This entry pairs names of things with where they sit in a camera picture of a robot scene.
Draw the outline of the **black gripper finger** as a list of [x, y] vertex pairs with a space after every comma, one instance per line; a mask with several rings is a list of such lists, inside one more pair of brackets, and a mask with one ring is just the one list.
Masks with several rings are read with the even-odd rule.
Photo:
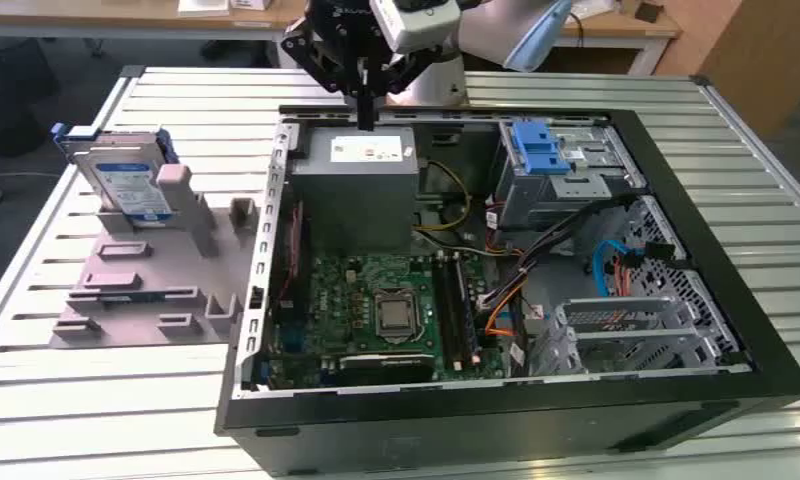
[[341, 92], [356, 109], [360, 130], [368, 130], [368, 95], [360, 72], [363, 56], [343, 20], [301, 17], [285, 30], [281, 47], [329, 93]]
[[379, 120], [379, 109], [388, 94], [399, 94], [421, 75], [425, 68], [441, 55], [436, 45], [408, 54], [392, 61], [392, 51], [384, 39], [373, 41], [367, 56], [367, 130], [372, 131]]

